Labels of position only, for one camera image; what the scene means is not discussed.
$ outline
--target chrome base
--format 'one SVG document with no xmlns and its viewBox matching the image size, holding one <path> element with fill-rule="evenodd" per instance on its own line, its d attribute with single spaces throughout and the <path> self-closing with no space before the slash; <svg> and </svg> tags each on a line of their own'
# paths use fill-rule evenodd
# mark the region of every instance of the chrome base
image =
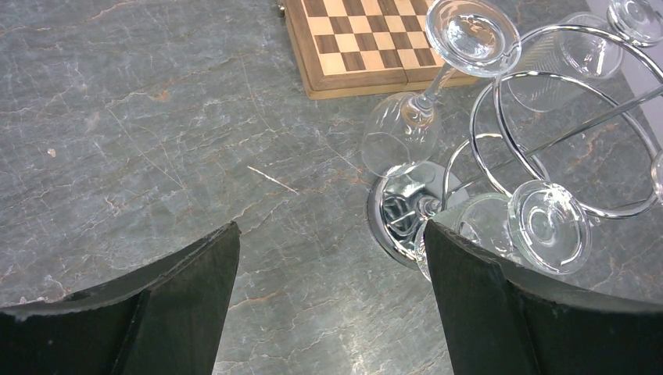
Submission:
<svg viewBox="0 0 663 375">
<path fill-rule="evenodd" d="M 444 167 L 423 162 L 407 175 L 379 177 L 368 195 L 368 222 L 375 239 L 397 262 L 418 270 L 414 240 L 425 222 L 421 207 L 442 196 Z M 450 189 L 461 182 L 451 174 Z M 454 193 L 447 207 L 469 199 L 465 189 Z"/>
</svg>

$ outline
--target metal rod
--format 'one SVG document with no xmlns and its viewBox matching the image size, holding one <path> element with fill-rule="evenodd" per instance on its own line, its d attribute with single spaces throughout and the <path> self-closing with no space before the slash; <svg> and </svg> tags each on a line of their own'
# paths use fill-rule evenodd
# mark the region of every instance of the metal rod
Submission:
<svg viewBox="0 0 663 375">
<path fill-rule="evenodd" d="M 647 201 L 646 198 L 639 199 L 635 202 L 626 203 L 625 205 L 618 205 L 617 207 L 613 207 L 611 209 L 626 209 L 626 208 L 630 208 L 630 207 L 635 207 L 636 205 L 639 205 L 640 203 L 643 203 L 643 202 L 646 202 L 646 201 Z"/>
<path fill-rule="evenodd" d="M 639 96 L 637 96 L 637 97 L 635 97 L 631 100 L 628 100 L 627 102 L 624 102 L 621 105 L 618 105 L 618 106 L 614 107 L 613 109 L 610 109 L 610 110 L 600 114 L 599 116 L 596 116 L 592 119 L 589 119 L 589 120 L 585 121 L 580 126 L 578 126 L 575 129 L 572 129 L 572 130 L 562 134 L 557 139 L 554 139 L 552 141 L 548 141 L 546 143 L 543 143 L 543 144 L 527 151 L 525 153 L 525 155 L 528 156 L 528 157 L 532 156 L 532 155 L 536 154 L 537 152 L 540 152 L 540 151 L 542 151 L 546 148 L 554 146 L 554 145 L 556 145 L 556 144 L 558 144 L 562 141 L 566 141 L 567 139 L 569 139 L 569 138 L 571 138 L 571 137 L 573 137 L 577 134 L 580 134 L 585 130 L 589 130 L 589 129 L 595 127 L 596 125 L 599 125 L 599 124 L 601 124 L 601 123 L 603 123 L 607 120 L 612 119 L 613 117 L 619 116 L 622 113 L 627 112 L 627 111 L 637 107 L 638 105 L 641 105 L 644 102 L 648 102 L 651 99 L 656 98 L 659 95 L 663 95 L 663 84 L 661 84 L 657 87 L 654 87 L 649 91 L 645 91 L 643 94 L 641 94 L 641 95 L 639 95 Z M 510 166 L 511 164 L 515 163 L 516 161 L 517 161 L 516 159 L 510 159 L 510 160 L 507 160 L 506 162 L 502 162 L 501 164 L 498 164 L 494 167 L 491 167 L 490 169 L 492 171 L 503 170 L 504 168 L 506 168 L 507 166 Z M 468 186 L 472 185 L 474 182 L 477 182 L 477 181 L 481 180 L 483 177 L 485 177 L 483 175 L 483 173 L 475 175 L 474 177 L 472 177 L 472 178 L 468 179 L 467 181 L 465 181 L 463 184 L 461 184 L 459 186 L 456 186 L 454 189 L 451 189 L 449 191 L 449 195 L 455 193 L 456 191 L 459 191 L 460 189 L 467 188 Z"/>
</svg>

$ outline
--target glass stem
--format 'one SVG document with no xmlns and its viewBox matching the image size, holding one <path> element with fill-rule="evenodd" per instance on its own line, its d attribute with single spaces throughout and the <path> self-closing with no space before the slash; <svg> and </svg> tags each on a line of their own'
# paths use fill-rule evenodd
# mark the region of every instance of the glass stem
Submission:
<svg viewBox="0 0 663 375">
<path fill-rule="evenodd" d="M 456 68 L 451 66 L 451 64 L 446 63 L 442 66 L 442 69 L 437 73 L 437 77 L 431 82 L 431 85 L 428 86 L 426 91 L 424 91 L 421 96 L 423 100 L 428 100 L 431 103 L 435 103 L 435 99 L 439 93 L 444 89 L 446 82 L 456 73 Z"/>
</svg>

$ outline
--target wooden board edge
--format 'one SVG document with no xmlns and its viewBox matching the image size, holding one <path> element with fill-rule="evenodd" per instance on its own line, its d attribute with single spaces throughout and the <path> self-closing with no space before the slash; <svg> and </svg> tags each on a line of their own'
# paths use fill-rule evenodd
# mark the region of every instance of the wooden board edge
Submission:
<svg viewBox="0 0 663 375">
<path fill-rule="evenodd" d="M 407 76 L 407 83 L 417 83 L 417 82 L 432 82 L 435 77 L 437 77 L 439 70 L 442 69 L 441 66 L 429 66 L 425 68 L 418 68 L 418 69 L 409 69 L 405 70 L 405 75 Z M 456 72 L 451 76 L 451 80 L 453 79 L 461 79 L 461 78 L 468 78 L 471 76 L 468 76 L 465 73 L 462 72 Z"/>
<path fill-rule="evenodd" d="M 335 90 L 326 91 L 307 91 L 306 96 L 309 99 L 333 99 L 333 98 L 347 98 L 349 96 L 361 95 L 374 95 L 374 94 L 387 94 L 389 92 L 401 92 L 403 90 L 402 84 L 387 84 L 384 86 L 369 86 L 369 87 L 355 87 L 355 88 L 339 88 Z"/>
<path fill-rule="evenodd" d="M 285 24 L 288 29 L 290 37 L 290 44 L 292 50 L 295 52 L 295 57 L 298 59 L 299 74 L 303 78 L 306 76 L 306 81 L 309 84 L 316 84 L 322 77 L 322 66 L 317 57 L 317 53 L 302 54 L 302 49 L 299 47 L 299 38 L 304 38 L 311 45 L 315 46 L 313 38 L 310 36 L 308 29 L 299 23 L 299 26 L 293 20 L 303 20 L 306 22 L 306 13 L 303 9 L 301 0 L 285 0 Z"/>
<path fill-rule="evenodd" d="M 467 86 L 469 84 L 473 84 L 477 80 L 478 80 L 477 77 L 472 77 L 472 76 L 451 77 L 449 81 L 446 82 L 446 85 L 444 87 L 450 88 L 453 86 Z M 425 90 L 430 85 L 431 82 L 408 82 L 405 85 L 403 91 Z"/>
<path fill-rule="evenodd" d="M 308 79 L 308 74 L 306 72 L 306 67 L 304 66 L 304 63 L 302 61 L 302 57 L 299 54 L 299 46 L 295 42 L 295 35 L 292 31 L 292 26 L 290 26 L 290 20 L 288 17 L 285 17 L 285 29 L 288 31 L 288 36 L 290 37 L 291 45 L 292 45 L 292 52 L 293 55 L 295 55 L 295 61 L 297 61 L 297 67 L 299 68 L 299 76 L 302 77 L 302 85 L 304 86 L 304 92 L 306 92 L 306 96 L 309 99 L 311 98 L 310 93 L 310 84 L 309 84 L 309 79 Z"/>
<path fill-rule="evenodd" d="M 316 90 L 322 91 L 369 88 L 386 84 L 399 84 L 400 87 L 404 87 L 407 84 L 407 76 L 403 70 L 390 70 L 380 73 L 344 73 L 334 76 L 324 76 L 313 87 Z"/>
</svg>

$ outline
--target gray marble surface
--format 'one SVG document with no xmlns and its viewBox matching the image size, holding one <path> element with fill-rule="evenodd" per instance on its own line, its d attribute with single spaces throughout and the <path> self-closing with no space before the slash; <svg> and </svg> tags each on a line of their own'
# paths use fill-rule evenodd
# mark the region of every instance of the gray marble surface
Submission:
<svg viewBox="0 0 663 375">
<path fill-rule="evenodd" d="M 584 7 L 495 2 L 522 30 Z M 0 305 L 55 301 L 235 220 L 215 373 L 452 373 L 430 284 L 367 225 L 357 148 L 383 96 L 308 100 L 272 2 L 3 2 L 0 51 Z M 441 98 L 435 160 L 465 139 L 480 88 Z M 556 119 L 588 115 L 567 111 Z M 524 144 L 570 124 L 538 120 L 518 123 Z M 618 205 L 648 193 L 638 144 L 608 124 L 542 158 Z M 457 173 L 477 170 L 466 157 Z M 565 280 L 663 302 L 661 215 L 596 221 L 590 260 Z"/>
</svg>

